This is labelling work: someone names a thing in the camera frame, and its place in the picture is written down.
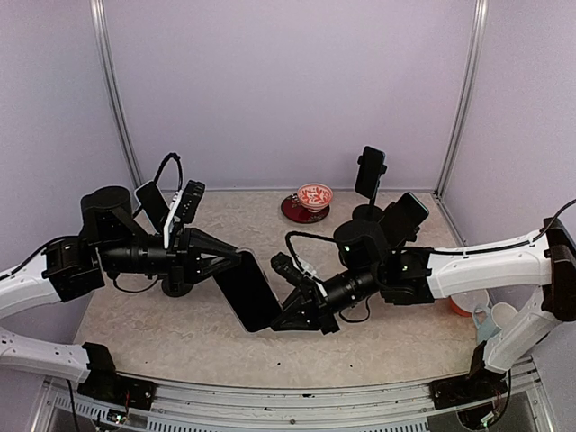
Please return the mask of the phone pink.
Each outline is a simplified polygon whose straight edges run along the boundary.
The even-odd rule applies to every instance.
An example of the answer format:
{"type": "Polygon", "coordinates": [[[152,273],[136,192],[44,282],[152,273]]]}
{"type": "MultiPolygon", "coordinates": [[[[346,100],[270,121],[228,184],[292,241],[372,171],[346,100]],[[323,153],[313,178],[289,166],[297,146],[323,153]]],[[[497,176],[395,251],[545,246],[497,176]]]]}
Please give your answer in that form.
{"type": "Polygon", "coordinates": [[[283,310],[253,252],[238,249],[236,256],[239,262],[214,280],[244,329],[255,333],[269,328],[283,310]]]}

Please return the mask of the folding phone stand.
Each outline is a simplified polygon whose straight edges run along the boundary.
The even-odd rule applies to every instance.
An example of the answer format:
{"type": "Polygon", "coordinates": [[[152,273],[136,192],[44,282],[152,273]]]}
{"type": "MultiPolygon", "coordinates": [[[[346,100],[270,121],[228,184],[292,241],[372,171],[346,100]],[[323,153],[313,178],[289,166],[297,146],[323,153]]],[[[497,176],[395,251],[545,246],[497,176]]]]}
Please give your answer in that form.
{"type": "Polygon", "coordinates": [[[188,294],[192,289],[193,285],[191,283],[186,283],[183,281],[173,281],[172,279],[166,277],[162,280],[161,288],[163,293],[172,298],[182,297],[188,294]]]}

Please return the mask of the black pole stand clamp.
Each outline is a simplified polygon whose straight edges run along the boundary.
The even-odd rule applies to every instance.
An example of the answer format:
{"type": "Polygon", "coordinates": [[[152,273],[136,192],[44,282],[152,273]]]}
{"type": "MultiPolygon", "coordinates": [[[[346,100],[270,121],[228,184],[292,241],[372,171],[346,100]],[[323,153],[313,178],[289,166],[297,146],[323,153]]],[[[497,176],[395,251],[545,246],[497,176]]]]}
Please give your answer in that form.
{"type": "Polygon", "coordinates": [[[368,204],[361,204],[354,208],[352,218],[354,220],[379,221],[383,216],[383,209],[376,205],[376,198],[381,184],[381,177],[386,173],[387,166],[384,163],[384,159],[382,159],[377,167],[369,167],[363,156],[358,158],[358,164],[360,167],[356,182],[370,185],[371,196],[368,204]]]}

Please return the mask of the phone black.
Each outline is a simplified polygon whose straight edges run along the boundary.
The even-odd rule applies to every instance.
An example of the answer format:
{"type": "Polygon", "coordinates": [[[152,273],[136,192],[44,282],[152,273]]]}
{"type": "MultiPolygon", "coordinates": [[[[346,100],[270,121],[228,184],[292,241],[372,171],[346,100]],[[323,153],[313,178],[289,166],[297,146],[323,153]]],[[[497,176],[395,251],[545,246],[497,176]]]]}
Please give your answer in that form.
{"type": "Polygon", "coordinates": [[[358,157],[359,165],[355,192],[365,198],[372,199],[379,188],[380,178],[386,172],[385,153],[379,149],[365,146],[358,157]]]}

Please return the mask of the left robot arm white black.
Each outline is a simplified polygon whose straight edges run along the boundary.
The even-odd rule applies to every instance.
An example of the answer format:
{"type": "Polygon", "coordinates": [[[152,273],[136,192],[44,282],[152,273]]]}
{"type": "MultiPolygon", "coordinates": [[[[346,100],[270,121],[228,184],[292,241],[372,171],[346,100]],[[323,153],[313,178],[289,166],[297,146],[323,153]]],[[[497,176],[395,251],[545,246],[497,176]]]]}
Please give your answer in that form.
{"type": "Polygon", "coordinates": [[[129,191],[106,186],[81,200],[83,228],[77,236],[55,238],[1,276],[1,315],[69,302],[104,287],[121,274],[161,282],[167,296],[180,297],[195,284],[239,266],[231,245],[189,228],[204,194],[191,181],[171,204],[153,202],[161,216],[148,234],[131,212],[129,191]]]}

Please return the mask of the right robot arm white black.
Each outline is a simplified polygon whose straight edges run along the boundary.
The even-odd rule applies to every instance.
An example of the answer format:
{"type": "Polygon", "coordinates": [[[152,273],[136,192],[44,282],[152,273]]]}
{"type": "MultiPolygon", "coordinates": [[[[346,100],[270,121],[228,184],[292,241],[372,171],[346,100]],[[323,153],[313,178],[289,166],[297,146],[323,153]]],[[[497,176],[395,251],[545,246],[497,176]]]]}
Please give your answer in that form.
{"type": "Polygon", "coordinates": [[[532,285],[534,293],[511,322],[474,349],[460,390],[478,400],[555,327],[575,320],[575,243],[560,220],[541,230],[478,247],[409,247],[389,241],[376,222],[351,220],[332,239],[345,272],[321,281],[295,252],[279,253],[272,268],[294,289],[272,321],[274,331],[337,332],[336,314],[379,293],[394,305],[431,303],[459,293],[532,285]]]}

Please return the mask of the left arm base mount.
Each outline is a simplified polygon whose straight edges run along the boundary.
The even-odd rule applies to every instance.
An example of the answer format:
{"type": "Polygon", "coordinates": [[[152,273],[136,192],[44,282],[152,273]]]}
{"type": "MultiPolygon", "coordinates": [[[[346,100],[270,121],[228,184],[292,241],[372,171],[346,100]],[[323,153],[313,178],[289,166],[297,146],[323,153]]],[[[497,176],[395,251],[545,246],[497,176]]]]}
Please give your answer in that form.
{"type": "Polygon", "coordinates": [[[118,374],[112,355],[104,345],[85,342],[82,348],[88,356],[88,372],[77,386],[79,394],[98,401],[150,411],[157,385],[148,380],[118,374]]]}

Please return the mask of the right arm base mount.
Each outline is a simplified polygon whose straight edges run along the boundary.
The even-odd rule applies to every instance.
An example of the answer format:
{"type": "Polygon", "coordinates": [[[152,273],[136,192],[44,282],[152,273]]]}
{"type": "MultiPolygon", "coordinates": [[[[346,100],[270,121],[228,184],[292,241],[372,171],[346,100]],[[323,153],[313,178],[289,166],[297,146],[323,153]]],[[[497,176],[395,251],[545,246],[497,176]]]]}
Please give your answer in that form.
{"type": "Polygon", "coordinates": [[[486,400],[509,390],[506,373],[494,373],[486,368],[484,348],[482,343],[474,349],[468,373],[437,379],[429,384],[436,410],[486,400]]]}

